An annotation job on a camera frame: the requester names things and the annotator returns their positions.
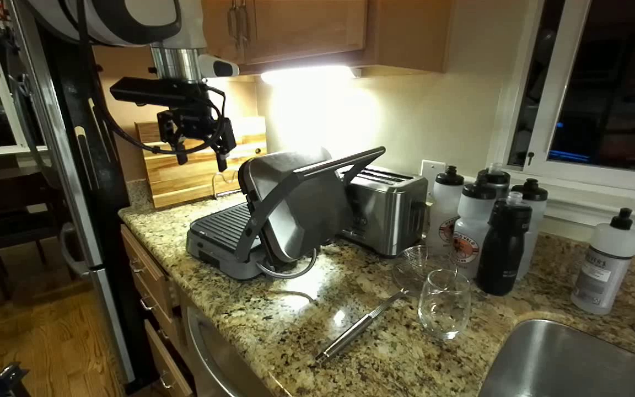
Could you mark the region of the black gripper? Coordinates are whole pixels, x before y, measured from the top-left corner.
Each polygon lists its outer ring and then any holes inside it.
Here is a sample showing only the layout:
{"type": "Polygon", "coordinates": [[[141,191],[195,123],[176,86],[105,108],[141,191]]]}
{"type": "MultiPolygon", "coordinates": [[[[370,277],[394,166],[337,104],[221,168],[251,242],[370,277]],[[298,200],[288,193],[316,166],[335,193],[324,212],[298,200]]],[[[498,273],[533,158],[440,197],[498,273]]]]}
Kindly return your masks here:
{"type": "Polygon", "coordinates": [[[178,166],[187,162],[183,139],[201,139],[213,146],[218,172],[228,169],[228,148],[232,123],[210,98],[211,86],[183,80],[122,77],[110,87],[120,102],[136,106],[164,106],[157,115],[160,139],[173,142],[178,166]]]}

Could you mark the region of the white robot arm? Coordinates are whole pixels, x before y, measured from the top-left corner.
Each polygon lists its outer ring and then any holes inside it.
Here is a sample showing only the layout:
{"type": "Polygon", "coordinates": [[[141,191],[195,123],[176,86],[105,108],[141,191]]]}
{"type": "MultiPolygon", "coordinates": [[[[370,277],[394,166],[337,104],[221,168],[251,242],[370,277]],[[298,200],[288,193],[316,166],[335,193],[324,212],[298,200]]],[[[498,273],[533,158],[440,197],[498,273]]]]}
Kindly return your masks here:
{"type": "Polygon", "coordinates": [[[234,77],[239,64],[207,50],[203,5],[198,0],[27,0],[33,16],[86,58],[92,45],[146,45],[152,53],[147,77],[120,77],[110,93],[136,106],[164,106],[157,115],[160,146],[135,146],[175,155],[185,162],[192,152],[211,150],[216,168],[228,169],[235,148],[224,113],[224,93],[210,77],[234,77]]]}

